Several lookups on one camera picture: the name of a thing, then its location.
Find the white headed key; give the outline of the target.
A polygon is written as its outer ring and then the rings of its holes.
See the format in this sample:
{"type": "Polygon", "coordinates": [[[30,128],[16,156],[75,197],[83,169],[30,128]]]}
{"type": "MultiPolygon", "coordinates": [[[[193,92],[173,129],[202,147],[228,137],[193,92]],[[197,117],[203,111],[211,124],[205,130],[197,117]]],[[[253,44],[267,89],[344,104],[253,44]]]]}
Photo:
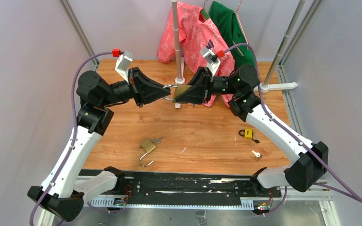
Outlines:
{"type": "Polygon", "coordinates": [[[256,159],[257,161],[263,157],[259,152],[256,152],[254,150],[252,150],[251,152],[253,153],[252,158],[256,159]]]}

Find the yellow padlock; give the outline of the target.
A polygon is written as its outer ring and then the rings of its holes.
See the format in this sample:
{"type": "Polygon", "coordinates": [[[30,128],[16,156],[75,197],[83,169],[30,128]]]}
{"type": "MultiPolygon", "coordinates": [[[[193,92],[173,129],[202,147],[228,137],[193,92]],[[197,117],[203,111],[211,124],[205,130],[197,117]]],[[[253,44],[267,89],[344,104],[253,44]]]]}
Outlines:
{"type": "Polygon", "coordinates": [[[252,129],[241,129],[239,131],[239,135],[241,137],[243,137],[243,138],[250,139],[250,140],[254,141],[257,144],[260,143],[259,140],[253,138],[254,133],[253,133],[252,129]]]}

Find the brass padlock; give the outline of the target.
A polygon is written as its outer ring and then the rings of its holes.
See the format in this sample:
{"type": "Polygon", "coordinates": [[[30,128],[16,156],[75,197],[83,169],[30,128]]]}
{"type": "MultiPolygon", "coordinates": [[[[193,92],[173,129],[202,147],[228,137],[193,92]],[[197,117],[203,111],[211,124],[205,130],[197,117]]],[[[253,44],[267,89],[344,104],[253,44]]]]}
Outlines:
{"type": "Polygon", "coordinates": [[[180,103],[180,102],[176,101],[176,98],[178,96],[180,96],[181,94],[185,93],[189,88],[191,88],[191,85],[187,85],[187,84],[176,84],[176,85],[168,84],[168,85],[164,85],[164,88],[175,88],[175,92],[174,92],[174,95],[173,95],[172,98],[162,97],[162,99],[171,101],[172,103],[180,103]]]}
{"type": "Polygon", "coordinates": [[[145,153],[139,158],[139,164],[142,167],[148,167],[154,162],[154,160],[150,161],[148,164],[144,164],[142,160],[145,156],[156,149],[156,145],[151,139],[147,138],[140,143],[140,146],[145,151],[145,153]]]}

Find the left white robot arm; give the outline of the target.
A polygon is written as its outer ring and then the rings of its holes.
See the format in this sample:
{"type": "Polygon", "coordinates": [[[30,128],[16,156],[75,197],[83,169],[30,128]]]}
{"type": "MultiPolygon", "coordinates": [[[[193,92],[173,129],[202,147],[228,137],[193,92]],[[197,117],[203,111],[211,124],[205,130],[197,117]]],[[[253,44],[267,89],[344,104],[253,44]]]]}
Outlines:
{"type": "Polygon", "coordinates": [[[126,72],[126,80],[107,83],[97,72],[85,71],[78,77],[76,90],[81,108],[74,112],[74,128],[52,172],[40,186],[30,187],[27,195],[37,206],[65,222],[81,213],[85,204],[111,191],[121,194],[125,173],[114,167],[77,183],[77,177],[96,143],[105,134],[114,113],[111,107],[134,100],[138,107],[170,95],[170,88],[151,80],[138,67],[126,72]]]}

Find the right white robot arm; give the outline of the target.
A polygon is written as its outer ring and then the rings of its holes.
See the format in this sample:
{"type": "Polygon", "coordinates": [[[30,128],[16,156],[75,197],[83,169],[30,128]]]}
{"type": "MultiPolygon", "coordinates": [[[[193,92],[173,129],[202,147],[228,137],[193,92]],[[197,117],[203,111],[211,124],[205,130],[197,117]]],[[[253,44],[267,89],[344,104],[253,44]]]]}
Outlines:
{"type": "Polygon", "coordinates": [[[280,120],[254,93],[257,85],[253,65],[244,64],[230,76],[213,76],[208,67],[200,66],[188,84],[177,86],[173,101],[201,105],[208,103],[211,95],[230,94],[228,105],[233,115],[266,135],[290,161],[289,165],[258,170],[252,176],[252,194],[260,197],[276,186],[306,192],[327,171],[328,147],[321,141],[313,143],[280,120]]]}

